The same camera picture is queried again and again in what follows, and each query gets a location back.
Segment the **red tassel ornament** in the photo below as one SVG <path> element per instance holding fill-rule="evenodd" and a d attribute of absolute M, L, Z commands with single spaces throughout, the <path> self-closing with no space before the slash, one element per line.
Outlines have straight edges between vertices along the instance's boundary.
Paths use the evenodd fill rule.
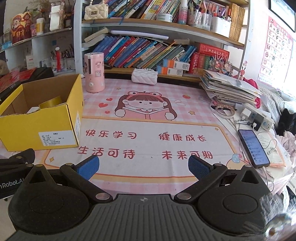
<path fill-rule="evenodd" d="M 55 52 L 56 52 L 57 72 L 61 72 L 62 64 L 61 64 L 61 51 L 60 51 L 60 48 L 56 47 Z"/>

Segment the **beige cloth bundle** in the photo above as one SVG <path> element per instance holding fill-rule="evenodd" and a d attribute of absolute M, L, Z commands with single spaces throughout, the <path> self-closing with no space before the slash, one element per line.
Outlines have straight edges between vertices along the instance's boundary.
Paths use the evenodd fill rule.
<path fill-rule="evenodd" d="M 0 60 L 0 76 L 8 74 L 10 71 L 8 69 L 7 63 L 4 60 Z"/>

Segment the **orange white box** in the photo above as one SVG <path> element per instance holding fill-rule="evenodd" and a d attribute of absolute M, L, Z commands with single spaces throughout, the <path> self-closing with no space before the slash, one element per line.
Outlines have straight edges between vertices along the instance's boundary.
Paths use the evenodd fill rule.
<path fill-rule="evenodd" d="M 164 59 L 163 67 L 189 71 L 190 64 L 187 62 Z"/>
<path fill-rule="evenodd" d="M 157 66 L 157 72 L 163 75 L 182 76 L 183 70 L 168 68 L 163 66 Z"/>

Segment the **alphabet wall poster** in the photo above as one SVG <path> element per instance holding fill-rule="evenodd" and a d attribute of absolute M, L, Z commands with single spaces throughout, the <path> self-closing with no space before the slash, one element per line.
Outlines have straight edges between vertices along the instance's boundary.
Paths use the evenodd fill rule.
<path fill-rule="evenodd" d="M 258 73 L 258 80 L 292 95 L 295 84 L 289 76 L 289 68 L 293 62 L 295 33 L 286 30 L 284 23 L 269 17 L 263 57 Z"/>

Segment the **orange white box upper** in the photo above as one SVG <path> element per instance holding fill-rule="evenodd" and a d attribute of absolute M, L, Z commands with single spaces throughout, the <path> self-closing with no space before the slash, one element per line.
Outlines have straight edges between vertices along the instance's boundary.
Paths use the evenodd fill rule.
<path fill-rule="evenodd" d="M 164 59 L 163 67 L 189 71 L 190 64 L 187 62 Z"/>

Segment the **yellow tape roll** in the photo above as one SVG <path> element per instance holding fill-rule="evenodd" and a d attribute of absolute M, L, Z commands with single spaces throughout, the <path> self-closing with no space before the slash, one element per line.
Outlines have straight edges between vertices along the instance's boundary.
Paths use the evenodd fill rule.
<path fill-rule="evenodd" d="M 41 104 L 39 104 L 40 109 L 44 108 L 52 108 L 62 103 L 62 99 L 60 96 L 54 97 L 52 99 L 49 99 Z"/>

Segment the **cream quilted handbag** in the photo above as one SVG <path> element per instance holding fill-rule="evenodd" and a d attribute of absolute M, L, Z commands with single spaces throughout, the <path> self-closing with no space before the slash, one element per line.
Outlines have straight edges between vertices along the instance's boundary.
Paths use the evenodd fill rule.
<path fill-rule="evenodd" d="M 99 4 L 90 4 L 85 7 L 84 20 L 101 20 L 108 18 L 108 4 L 102 1 Z"/>

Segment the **white power adapter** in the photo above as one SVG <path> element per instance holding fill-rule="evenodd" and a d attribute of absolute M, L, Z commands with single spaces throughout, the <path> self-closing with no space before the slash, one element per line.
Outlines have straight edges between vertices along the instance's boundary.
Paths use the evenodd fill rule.
<path fill-rule="evenodd" d="M 32 108 L 30 108 L 28 111 L 27 111 L 27 114 L 29 113 L 34 113 L 36 111 L 38 111 L 40 108 L 38 106 L 33 106 Z"/>

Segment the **stack of magazines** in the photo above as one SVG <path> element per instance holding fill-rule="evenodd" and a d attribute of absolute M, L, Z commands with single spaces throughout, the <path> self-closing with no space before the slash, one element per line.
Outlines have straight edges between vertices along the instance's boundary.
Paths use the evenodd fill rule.
<path fill-rule="evenodd" d="M 244 80 L 205 70 L 201 81 L 201 87 L 214 102 L 229 105 L 248 103 L 255 108 L 261 106 L 261 91 Z"/>

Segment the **white quilted pouch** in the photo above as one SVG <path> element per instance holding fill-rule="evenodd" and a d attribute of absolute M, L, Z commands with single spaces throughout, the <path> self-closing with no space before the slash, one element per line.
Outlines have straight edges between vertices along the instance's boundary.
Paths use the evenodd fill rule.
<path fill-rule="evenodd" d="M 134 69 L 131 75 L 134 83 L 156 85 L 158 81 L 158 72 L 152 69 Z"/>

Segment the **pink cartoon humidifier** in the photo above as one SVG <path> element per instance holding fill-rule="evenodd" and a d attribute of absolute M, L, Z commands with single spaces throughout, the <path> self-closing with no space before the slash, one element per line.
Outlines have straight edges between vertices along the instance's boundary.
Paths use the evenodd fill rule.
<path fill-rule="evenodd" d="M 104 54 L 102 52 L 84 55 L 84 77 L 87 92 L 98 93 L 105 89 Z"/>

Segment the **red packaging sheets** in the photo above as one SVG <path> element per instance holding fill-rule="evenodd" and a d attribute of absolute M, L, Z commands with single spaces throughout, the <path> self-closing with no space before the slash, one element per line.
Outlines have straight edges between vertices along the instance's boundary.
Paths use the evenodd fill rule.
<path fill-rule="evenodd" d="M 19 71 L 14 70 L 4 76 L 1 77 L 1 92 L 11 87 L 13 84 L 16 84 L 18 81 L 20 83 L 29 80 L 32 77 L 33 73 L 36 71 L 37 68 Z"/>

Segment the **black smartphone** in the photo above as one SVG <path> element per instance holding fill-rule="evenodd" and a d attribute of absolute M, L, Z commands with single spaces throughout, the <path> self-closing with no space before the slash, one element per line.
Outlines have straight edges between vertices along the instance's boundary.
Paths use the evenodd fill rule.
<path fill-rule="evenodd" d="M 238 136 L 255 169 L 270 165 L 267 154 L 253 130 L 238 130 Z"/>

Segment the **orange white box lower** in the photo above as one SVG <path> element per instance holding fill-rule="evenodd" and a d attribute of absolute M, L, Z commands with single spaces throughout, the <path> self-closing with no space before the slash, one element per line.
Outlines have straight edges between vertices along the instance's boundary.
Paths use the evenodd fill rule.
<path fill-rule="evenodd" d="M 157 72 L 163 75 L 182 76 L 183 70 L 168 68 L 163 66 L 157 66 Z"/>

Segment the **black electric keyboard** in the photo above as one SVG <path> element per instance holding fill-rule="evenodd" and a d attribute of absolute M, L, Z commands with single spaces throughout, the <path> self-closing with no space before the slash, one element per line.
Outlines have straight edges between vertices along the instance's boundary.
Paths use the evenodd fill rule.
<path fill-rule="evenodd" d="M 4 101 L 21 84 L 54 77 L 52 68 L 33 68 L 25 71 L 15 70 L 1 77 L 1 101 Z"/>

